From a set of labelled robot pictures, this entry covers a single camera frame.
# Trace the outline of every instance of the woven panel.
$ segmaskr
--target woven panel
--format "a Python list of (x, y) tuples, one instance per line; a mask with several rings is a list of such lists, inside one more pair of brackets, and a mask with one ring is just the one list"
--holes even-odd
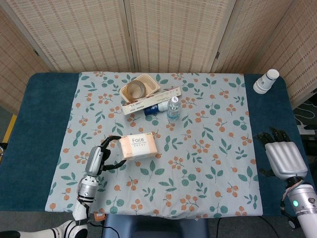
[(295, 107), (317, 87), (317, 1), (294, 1), (253, 72), (275, 68)]
[(270, 37), (292, 0), (237, 1), (212, 72), (246, 73), (261, 45)]
[(0, 7), (0, 104), (17, 114), (26, 84), (36, 72), (49, 68)]
[(7, 2), (57, 71), (131, 71), (118, 0)]
[(209, 72), (233, 0), (129, 1), (141, 72)]

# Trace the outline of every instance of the robotic arm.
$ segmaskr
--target robotic arm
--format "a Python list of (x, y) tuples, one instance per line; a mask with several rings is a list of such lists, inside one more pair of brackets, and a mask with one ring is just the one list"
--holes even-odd
[[(302, 227), (306, 238), (317, 235), (317, 195), (313, 186), (304, 183), (306, 164), (294, 142), (282, 130), (271, 128), (274, 139), (266, 132), (258, 135), (274, 175), (287, 183), (281, 199), (281, 213), (289, 218), (292, 228)], [(297, 218), (285, 211), (284, 200), (288, 196)]]
[(98, 187), (97, 176), (102, 171), (117, 169), (126, 162), (123, 160), (116, 165), (104, 165), (111, 153), (107, 146), (112, 140), (120, 138), (120, 136), (110, 136), (100, 146), (92, 148), (86, 165), (87, 176), (80, 180), (77, 188), (77, 201), (73, 210), (74, 221), (70, 220), (59, 227), (39, 232), (0, 232), (0, 238), (86, 238), (90, 208)]

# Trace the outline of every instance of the table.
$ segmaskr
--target table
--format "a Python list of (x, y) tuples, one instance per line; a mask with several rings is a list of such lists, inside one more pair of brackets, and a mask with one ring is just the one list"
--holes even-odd
[[(259, 76), (245, 75), (253, 136), (268, 131), (269, 126), (281, 128), (299, 146), (304, 157), (283, 80), (279, 79), (267, 94), (259, 97), (252, 90)], [(8, 150), (0, 166), (0, 181), (6, 182), (0, 184), (0, 197), (3, 201), (0, 209), (44, 209), (77, 82), (78, 74), (65, 73), (36, 74), (30, 79)], [(261, 144), (255, 140), (254, 147), (257, 167), (269, 169)], [(310, 174), (307, 180), (312, 182)], [(284, 183), (277, 178), (262, 176), (259, 176), (259, 181), (264, 214), (278, 215)]]

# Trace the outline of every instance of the roll of tape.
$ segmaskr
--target roll of tape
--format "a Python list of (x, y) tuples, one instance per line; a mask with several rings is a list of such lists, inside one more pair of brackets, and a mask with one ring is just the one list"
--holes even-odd
[(147, 92), (144, 83), (138, 80), (133, 80), (127, 85), (127, 98), (129, 101), (143, 98), (145, 97), (146, 93)]

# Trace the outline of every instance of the floral tablecloth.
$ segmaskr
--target floral tablecloth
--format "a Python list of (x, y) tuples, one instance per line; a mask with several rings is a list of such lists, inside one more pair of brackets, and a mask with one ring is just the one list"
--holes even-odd
[[(149, 73), (161, 88), (181, 87), (176, 122), (166, 112), (123, 115), (119, 89), (138, 75), (79, 74), (46, 211), (72, 211), (93, 146), (111, 134), (152, 132), (156, 156), (103, 172), (92, 211), (171, 219), (261, 215), (243, 75)], [(118, 146), (109, 146), (106, 164), (116, 164)]]

